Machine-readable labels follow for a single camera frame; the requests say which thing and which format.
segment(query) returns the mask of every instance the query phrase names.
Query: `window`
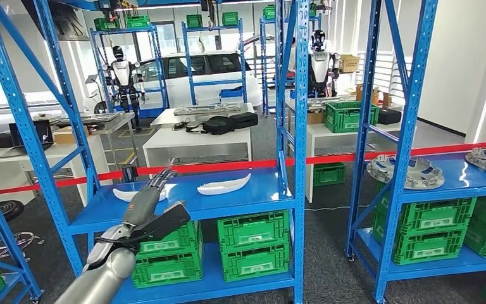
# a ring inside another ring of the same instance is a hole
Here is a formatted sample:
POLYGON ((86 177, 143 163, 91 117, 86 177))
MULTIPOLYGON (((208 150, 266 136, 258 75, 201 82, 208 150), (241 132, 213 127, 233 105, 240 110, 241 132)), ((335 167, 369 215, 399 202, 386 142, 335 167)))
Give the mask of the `window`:
MULTIPOLYGON (((238 54, 219 54, 208 56, 209 65, 212 73, 233 73, 241 72, 238 54)), ((250 71, 251 67, 246 64, 246 70, 250 71)))
MULTIPOLYGON (((187 76, 187 60, 185 57, 173 57, 166 60, 166 78, 173 79, 187 76)), ((191 70, 193 76, 206 74, 204 56, 191 56, 191 70)))

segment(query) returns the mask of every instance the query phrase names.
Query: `laptop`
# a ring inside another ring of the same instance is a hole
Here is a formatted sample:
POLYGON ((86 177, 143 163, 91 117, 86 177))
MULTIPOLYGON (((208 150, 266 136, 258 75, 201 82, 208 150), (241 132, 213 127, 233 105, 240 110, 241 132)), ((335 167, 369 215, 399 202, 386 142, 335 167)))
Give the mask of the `laptop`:
MULTIPOLYGON (((42 143, 42 148, 49 149, 53 145, 53 133, 48 120, 36 120, 33 122, 38 133, 38 140, 42 143)), ((9 158, 14 156, 27 155, 25 144, 23 143, 18 126, 15 123, 9 123, 10 135, 12 136, 12 144, 14 145, 10 150, 1 155, 0 158, 9 158)))

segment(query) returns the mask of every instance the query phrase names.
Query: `robot leg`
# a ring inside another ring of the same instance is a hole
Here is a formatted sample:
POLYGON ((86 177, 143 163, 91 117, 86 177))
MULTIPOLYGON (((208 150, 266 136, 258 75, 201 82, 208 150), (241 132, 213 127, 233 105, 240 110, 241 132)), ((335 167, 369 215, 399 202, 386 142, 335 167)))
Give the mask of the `robot leg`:
POLYGON ((133 113, 135 113, 135 131, 142 131, 139 123, 139 100, 136 94, 130 94, 131 107, 133 108, 133 113))

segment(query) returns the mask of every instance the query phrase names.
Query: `robotic arm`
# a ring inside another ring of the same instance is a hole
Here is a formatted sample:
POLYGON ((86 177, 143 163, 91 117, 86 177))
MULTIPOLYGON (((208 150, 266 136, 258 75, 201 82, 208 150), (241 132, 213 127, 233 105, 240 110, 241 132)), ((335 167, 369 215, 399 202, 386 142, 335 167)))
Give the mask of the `robotic arm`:
POLYGON ((163 170, 131 200, 121 224, 97 238, 82 274, 56 301, 59 304, 103 304, 111 300, 135 268, 135 254, 141 239, 148 235, 161 240, 190 220, 181 201, 154 215, 161 190, 175 174, 163 170))

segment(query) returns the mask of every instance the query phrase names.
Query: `white curved part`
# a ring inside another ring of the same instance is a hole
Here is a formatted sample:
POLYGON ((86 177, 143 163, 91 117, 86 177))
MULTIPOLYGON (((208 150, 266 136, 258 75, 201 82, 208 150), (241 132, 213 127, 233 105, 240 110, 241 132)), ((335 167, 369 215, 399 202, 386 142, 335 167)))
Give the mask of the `white curved part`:
POLYGON ((227 180, 225 182, 210 182, 203 184, 197 188, 198 192, 203 195, 216 195, 229 193, 243 188, 247 182, 251 179, 249 173, 242 179, 227 180))
MULTIPOLYGON (((135 194, 137 194, 138 191, 121 191, 118 189, 113 189, 113 194, 118 198, 119 200, 123 200, 126 202, 130 202, 135 194)), ((166 198, 166 190, 163 188, 161 191, 161 195, 159 196, 159 200, 162 201, 166 198)))

